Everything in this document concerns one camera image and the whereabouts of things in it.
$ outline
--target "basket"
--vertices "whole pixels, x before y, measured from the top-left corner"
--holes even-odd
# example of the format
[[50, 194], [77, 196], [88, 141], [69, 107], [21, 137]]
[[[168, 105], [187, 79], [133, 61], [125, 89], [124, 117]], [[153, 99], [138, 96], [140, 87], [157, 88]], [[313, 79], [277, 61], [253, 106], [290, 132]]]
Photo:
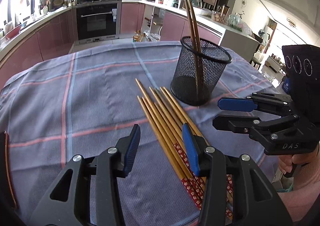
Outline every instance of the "basket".
[[[201, 54], [192, 49], [190, 36], [185, 36], [180, 41], [182, 48], [170, 89], [176, 98], [186, 104], [203, 105], [210, 100], [213, 89], [232, 58], [222, 47], [202, 38]], [[198, 77], [197, 82], [196, 73], [199, 76], [199, 72], [196, 70], [196, 57], [203, 70], [201, 79]]]

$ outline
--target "pink bowl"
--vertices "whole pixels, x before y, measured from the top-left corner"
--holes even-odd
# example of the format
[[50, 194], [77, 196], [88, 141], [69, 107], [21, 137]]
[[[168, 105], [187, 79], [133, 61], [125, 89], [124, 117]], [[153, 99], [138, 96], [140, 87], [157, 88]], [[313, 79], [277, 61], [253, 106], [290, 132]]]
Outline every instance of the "pink bowl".
[[19, 34], [20, 28], [21, 28], [21, 25], [16, 26], [14, 29], [12, 29], [10, 32], [8, 32], [5, 35], [5, 38], [11, 39], [11, 38], [15, 37], [17, 34]]

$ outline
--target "ceiling light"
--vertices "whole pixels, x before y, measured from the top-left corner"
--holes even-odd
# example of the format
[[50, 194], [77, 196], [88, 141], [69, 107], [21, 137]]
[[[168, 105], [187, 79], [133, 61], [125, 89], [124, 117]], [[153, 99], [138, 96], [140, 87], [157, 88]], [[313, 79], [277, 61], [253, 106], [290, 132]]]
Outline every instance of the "ceiling light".
[[289, 22], [290, 27], [297, 28], [296, 22], [294, 22], [291, 18], [287, 18], [287, 21]]

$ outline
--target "pink sleeve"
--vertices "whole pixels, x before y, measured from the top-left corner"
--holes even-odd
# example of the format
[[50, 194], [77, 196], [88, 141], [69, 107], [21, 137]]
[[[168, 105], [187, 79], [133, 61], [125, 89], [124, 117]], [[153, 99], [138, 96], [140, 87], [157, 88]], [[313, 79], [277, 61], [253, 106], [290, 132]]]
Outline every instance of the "pink sleeve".
[[300, 221], [320, 193], [320, 155], [314, 162], [302, 167], [293, 179], [294, 191], [279, 193], [292, 220]]

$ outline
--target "countertop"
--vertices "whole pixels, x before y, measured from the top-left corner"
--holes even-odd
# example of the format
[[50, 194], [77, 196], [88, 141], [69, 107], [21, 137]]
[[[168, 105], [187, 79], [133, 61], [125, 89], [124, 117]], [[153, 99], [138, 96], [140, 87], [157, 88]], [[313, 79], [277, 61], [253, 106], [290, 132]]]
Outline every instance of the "countertop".
[[30, 33], [36, 31], [40, 26], [48, 22], [49, 20], [53, 19], [54, 17], [67, 12], [71, 10], [72, 7], [61, 7], [53, 12], [48, 12], [47, 15], [42, 17], [40, 20], [35, 21], [30, 26], [26, 27], [25, 29], [21, 30], [19, 34], [17, 34], [15, 37], [6, 40], [1, 46], [0, 46], [0, 61], [6, 56], [7, 53], [10, 52], [12, 48], [14, 48], [23, 38], [25, 38]]
[[[164, 10], [169, 10], [171, 12], [174, 12], [176, 14], [179, 14], [179, 15], [182, 15], [182, 16], [185, 16], [185, 17], [187, 16], [187, 11], [184, 10], [184, 9], [178, 9], [178, 8], [174, 8], [174, 7], [171, 7], [171, 6], [158, 4], [158, 3], [154, 3], [154, 2], [150, 2], [150, 1], [144, 1], [144, 0], [122, 0], [122, 2], [123, 3], [143, 3], [143, 4], [146, 4], [146, 5], [154, 6], [154, 7], [157, 7], [157, 8], [164, 9]], [[250, 39], [256, 41], [251, 36], [249, 36], [249, 35], [247, 35], [247, 34], [245, 34], [243, 32], [240, 32], [240, 31], [238, 31], [238, 30], [236, 30], [234, 28], [231, 28], [231, 27], [229, 27], [227, 25], [224, 25], [224, 24], [218, 23], [216, 21], [213, 21], [209, 17], [196, 15], [196, 20], [197, 20], [198, 23], [206, 26], [207, 28], [218, 32], [221, 37], [224, 35], [225, 31], [228, 30], [228, 31], [243, 35], [243, 36], [245, 36], [247, 38], [250, 38]]]

